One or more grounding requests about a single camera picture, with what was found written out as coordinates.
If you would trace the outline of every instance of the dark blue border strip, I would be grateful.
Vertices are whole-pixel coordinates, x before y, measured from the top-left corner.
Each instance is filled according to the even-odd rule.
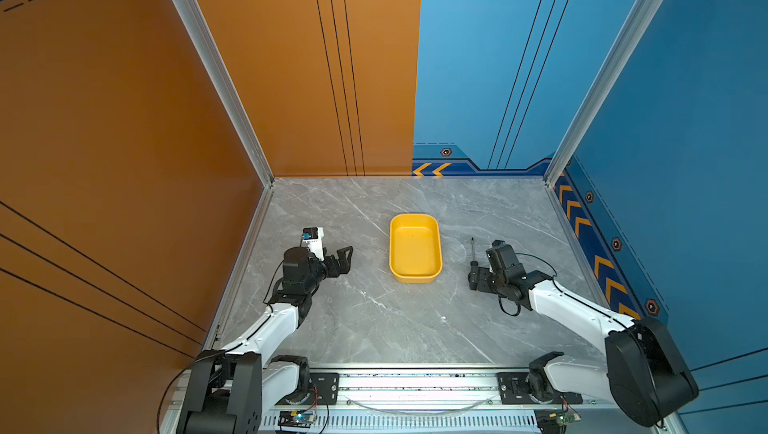
[[[581,250],[597,277],[598,285],[608,300],[610,309],[636,319],[647,314],[629,283],[621,274],[619,264],[605,239],[600,236],[597,222],[585,208],[583,199],[567,174],[561,174],[554,185],[554,194],[560,202],[568,223],[578,239]]]
[[[658,320],[667,324],[667,307],[664,304],[664,300],[660,298],[658,292],[643,272],[627,240],[620,233],[619,228],[608,213],[608,209],[605,208],[576,156],[566,166],[564,174],[565,176],[561,176],[561,179],[567,179],[568,184],[574,190],[574,197],[579,199],[581,209],[590,219],[604,252],[610,256],[612,264],[614,264],[617,276],[623,280],[623,285],[629,287],[629,294],[632,294],[637,303],[636,305],[639,306],[641,315],[646,316],[653,312],[649,311],[648,308],[650,301],[651,310],[654,308],[654,305],[656,306],[655,314]],[[618,251],[612,247],[615,240],[619,241]],[[582,249],[587,254],[588,249],[584,247],[583,243]],[[605,292],[606,281],[599,278],[598,281],[600,281],[600,287]]]

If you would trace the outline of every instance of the blue wall panel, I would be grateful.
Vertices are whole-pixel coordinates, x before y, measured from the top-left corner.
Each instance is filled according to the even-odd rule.
[[[768,0],[665,0],[575,156],[703,388],[768,374],[761,353],[696,369],[768,347],[766,32]],[[764,425],[766,404],[728,406],[766,399],[763,378],[682,411],[706,409],[684,415],[691,434],[724,432]]]
[[[550,156],[634,1],[422,0],[414,142],[480,169]]]

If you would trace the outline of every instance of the white cable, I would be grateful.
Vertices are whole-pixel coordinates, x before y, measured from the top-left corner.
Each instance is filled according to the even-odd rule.
[[[356,406],[360,406],[362,409],[370,410],[374,412],[379,412],[381,414],[390,414],[390,415],[396,415],[396,416],[439,416],[439,417],[452,417],[452,416],[458,416],[460,414],[463,414],[464,412],[471,411],[475,409],[477,406],[481,406],[482,404],[487,403],[488,401],[493,400],[492,397],[489,397],[486,400],[477,401],[471,406],[466,406],[461,409],[453,409],[453,410],[446,410],[446,411],[437,411],[437,412],[415,412],[415,411],[397,411],[397,410],[386,410],[386,409],[376,409],[375,407],[366,406],[365,404],[361,404],[360,402],[357,402],[355,400],[347,399],[347,401],[351,402],[352,404],[355,404]]]

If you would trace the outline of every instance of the floor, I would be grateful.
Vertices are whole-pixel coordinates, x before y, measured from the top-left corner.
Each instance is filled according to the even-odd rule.
[[[389,222],[404,212],[427,213],[440,225],[443,269],[430,284],[401,284],[389,270]],[[509,317],[496,296],[468,289],[474,236],[481,265],[490,243],[503,239],[517,252],[546,259],[562,285],[593,299],[540,179],[276,180],[223,341],[233,340],[264,311],[261,301],[283,251],[296,245],[302,228],[314,226],[325,228],[323,244],[330,253],[355,247],[352,270],[321,283],[309,316],[278,354],[307,356],[313,363],[507,366],[528,365],[553,350],[600,357],[549,318],[526,310]],[[521,261],[527,269],[548,269],[532,258]]]

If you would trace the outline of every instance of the orange wall panel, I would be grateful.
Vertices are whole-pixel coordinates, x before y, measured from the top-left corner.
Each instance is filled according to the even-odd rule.
[[[273,173],[347,175],[317,0],[197,2]]]
[[[420,8],[421,0],[346,0],[366,174],[411,173]]]
[[[170,0],[0,0],[0,28],[3,427],[150,432],[262,186]]]
[[[408,175],[420,0],[197,0],[277,176]]]

